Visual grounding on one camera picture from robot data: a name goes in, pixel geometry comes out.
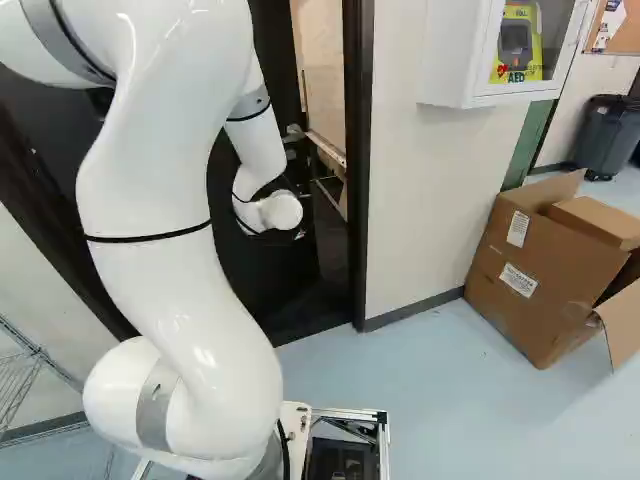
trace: aed label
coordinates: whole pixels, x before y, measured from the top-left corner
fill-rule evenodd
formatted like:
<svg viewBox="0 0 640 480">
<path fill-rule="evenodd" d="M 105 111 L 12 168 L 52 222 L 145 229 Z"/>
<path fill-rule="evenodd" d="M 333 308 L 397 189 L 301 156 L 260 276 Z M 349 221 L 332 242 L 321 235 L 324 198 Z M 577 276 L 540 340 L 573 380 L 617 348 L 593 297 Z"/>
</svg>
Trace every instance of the aed label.
<svg viewBox="0 0 640 480">
<path fill-rule="evenodd" d="M 524 83 L 525 76 L 523 72 L 510 72 L 509 83 Z"/>
</svg>

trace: aed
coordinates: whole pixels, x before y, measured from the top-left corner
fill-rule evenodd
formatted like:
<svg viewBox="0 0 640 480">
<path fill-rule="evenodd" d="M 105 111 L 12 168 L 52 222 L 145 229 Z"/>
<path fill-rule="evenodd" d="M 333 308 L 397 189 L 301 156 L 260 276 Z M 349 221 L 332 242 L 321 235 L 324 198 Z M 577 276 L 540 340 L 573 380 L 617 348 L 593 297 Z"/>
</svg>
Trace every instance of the aed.
<svg viewBox="0 0 640 480">
<path fill-rule="evenodd" d="M 532 1 L 505 5 L 489 83 L 542 80 L 542 12 Z"/>
</svg>

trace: barcode label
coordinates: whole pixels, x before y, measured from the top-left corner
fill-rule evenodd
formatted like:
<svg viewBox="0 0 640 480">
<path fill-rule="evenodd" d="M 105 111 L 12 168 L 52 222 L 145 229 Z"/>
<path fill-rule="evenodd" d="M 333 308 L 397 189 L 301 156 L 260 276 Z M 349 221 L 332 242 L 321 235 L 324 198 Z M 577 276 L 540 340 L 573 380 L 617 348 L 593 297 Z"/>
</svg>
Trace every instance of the barcode label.
<svg viewBox="0 0 640 480">
<path fill-rule="evenodd" d="M 528 275 L 525 275 L 516 267 L 507 263 L 500 274 L 500 280 L 513 288 L 525 298 L 531 298 L 533 292 L 538 288 L 538 282 Z"/>
<path fill-rule="evenodd" d="M 516 210 L 513 212 L 513 218 L 511 219 L 511 226 L 509 227 L 509 233 L 507 234 L 507 243 L 522 248 L 524 246 L 524 239 L 527 236 L 527 230 L 529 229 L 529 216 Z"/>
</svg>

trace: gray trash can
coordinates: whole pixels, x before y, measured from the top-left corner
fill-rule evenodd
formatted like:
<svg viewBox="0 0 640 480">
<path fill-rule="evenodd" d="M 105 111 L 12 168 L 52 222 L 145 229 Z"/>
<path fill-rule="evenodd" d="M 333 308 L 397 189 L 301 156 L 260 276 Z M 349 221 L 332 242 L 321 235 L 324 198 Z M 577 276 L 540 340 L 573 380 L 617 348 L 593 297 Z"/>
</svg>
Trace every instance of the gray trash can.
<svg viewBox="0 0 640 480">
<path fill-rule="evenodd" d="M 568 162 L 587 168 L 588 180 L 608 181 L 631 159 L 638 142 L 640 98 L 596 95 L 586 105 Z"/>
</svg>

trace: cabinet door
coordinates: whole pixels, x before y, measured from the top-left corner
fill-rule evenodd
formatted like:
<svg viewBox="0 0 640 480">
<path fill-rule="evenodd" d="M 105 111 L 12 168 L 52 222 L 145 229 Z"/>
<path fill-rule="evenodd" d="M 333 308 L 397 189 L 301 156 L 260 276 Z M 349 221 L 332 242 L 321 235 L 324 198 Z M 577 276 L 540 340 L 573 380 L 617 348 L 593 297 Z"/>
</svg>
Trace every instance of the cabinet door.
<svg viewBox="0 0 640 480">
<path fill-rule="evenodd" d="M 562 88 L 589 0 L 493 0 L 476 96 Z"/>
</svg>

